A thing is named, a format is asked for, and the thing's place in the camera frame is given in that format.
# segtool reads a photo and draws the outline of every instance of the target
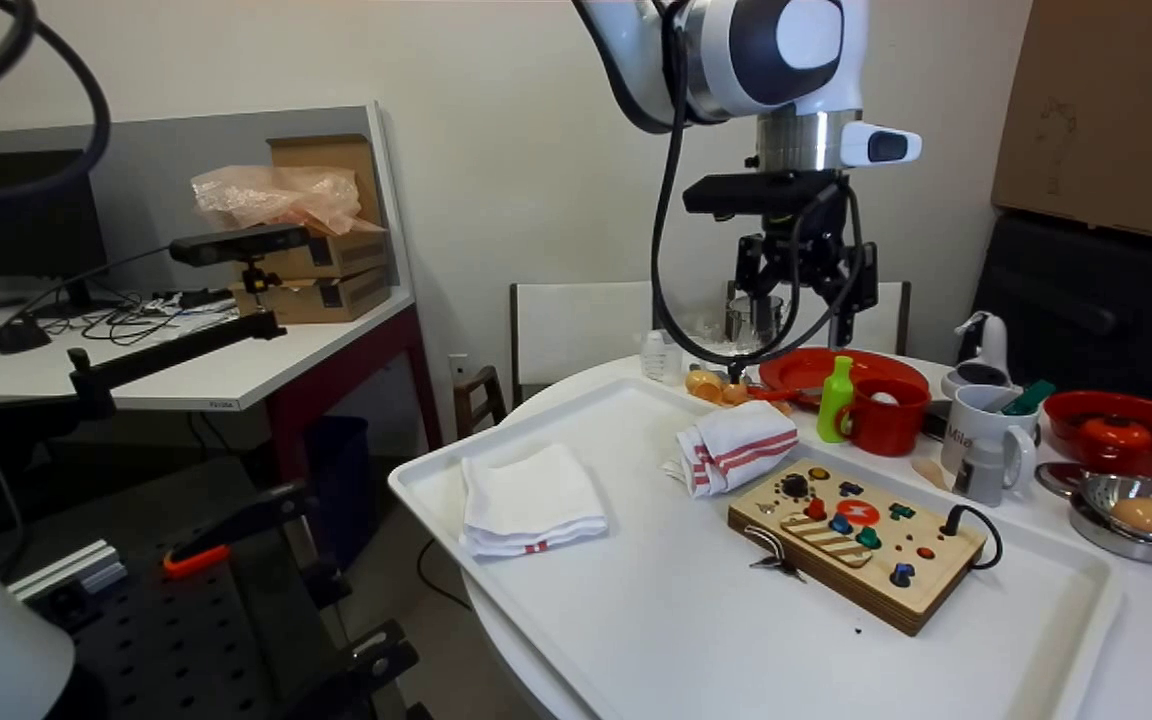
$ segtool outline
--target desk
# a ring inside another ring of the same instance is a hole
[[[943,367],[936,366],[915,366],[932,389],[940,384]],[[616,366],[599,366],[593,371],[580,371],[563,384],[550,384],[549,391],[532,395],[519,417],[527,414],[542,414],[550,405],[563,405],[588,389],[596,389],[608,378],[641,378],[637,359],[616,359]],[[868,455],[858,449],[847,446],[833,446],[833,449],[812,449],[824,455],[840,455],[840,460],[865,460],[875,473],[901,477],[907,484],[923,484],[907,460],[882,460],[882,455]],[[1030,526],[1030,530],[1049,530],[1054,537],[1072,537],[1069,518],[1062,518],[1062,500],[1035,491],[1030,504],[1004,504],[995,509],[1001,518],[1017,519],[1017,526]],[[1125,584],[1125,610],[1115,618],[1115,629],[1109,632],[1105,656],[1095,665],[1095,678],[1086,683],[1084,696],[1084,715],[1100,720],[1100,715],[1152,715],[1152,565],[1133,565],[1133,560],[1115,560],[1118,565],[1118,584]],[[514,623],[486,601],[482,590],[476,590],[473,579],[462,584],[473,598],[473,610],[486,632],[486,642],[495,646],[495,651],[502,656],[502,665],[514,671],[514,680],[532,694],[532,702],[538,710],[549,710],[550,715],[593,715],[580,696],[535,656],[535,647],[527,646],[527,638],[514,632]]]
[[[177,328],[160,334],[160,339],[196,334],[205,325],[216,325],[216,315],[179,321]],[[136,353],[141,345],[116,349],[63,334],[47,349],[0,355],[0,405],[73,395],[67,349],[84,349],[91,366],[103,366]],[[434,449],[445,438],[430,399],[419,315],[405,289],[395,289],[383,306],[351,325],[286,325],[286,336],[227,345],[221,353],[124,384],[112,391],[112,399],[121,414],[246,414],[264,405],[281,477],[305,482],[305,429],[395,355],[407,359],[422,441]]]

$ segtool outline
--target wooden toy board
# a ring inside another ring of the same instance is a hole
[[[728,526],[858,610],[915,638],[979,554],[943,537],[943,518],[858,484],[816,455],[795,460],[728,504]]]

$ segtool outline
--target white towel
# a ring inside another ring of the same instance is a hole
[[[567,446],[542,446],[512,463],[462,460],[466,558],[535,558],[588,537],[608,537],[610,519]]]
[[[783,463],[795,446],[799,429],[764,399],[720,408],[679,432],[679,482],[693,498],[720,498]]]

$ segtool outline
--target red plate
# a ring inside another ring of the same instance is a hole
[[[1054,391],[1049,446],[1091,473],[1152,477],[1152,399],[1125,391]]]
[[[890,384],[911,384],[911,389],[926,389],[923,371],[890,359],[890,355],[875,355],[875,353],[833,353],[833,349],[795,349],[773,366],[760,367],[764,389],[751,389],[747,395],[760,399],[788,399],[795,408],[816,414],[819,405],[819,384],[833,371],[837,355],[851,355],[851,384],[858,380],[890,380]]]

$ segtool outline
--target white wall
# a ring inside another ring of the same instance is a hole
[[[378,102],[430,371],[508,367],[508,282],[649,278],[663,141],[620,122],[567,0],[40,0],[103,81],[116,122]],[[919,129],[911,167],[858,174],[882,278],[915,289],[911,349],[950,353],[986,240],[986,184],[1028,0],[871,0],[868,117]],[[37,49],[0,129],[77,126]],[[685,182],[731,174],[751,126],[688,136]],[[685,219],[668,292],[716,302],[737,230]]]

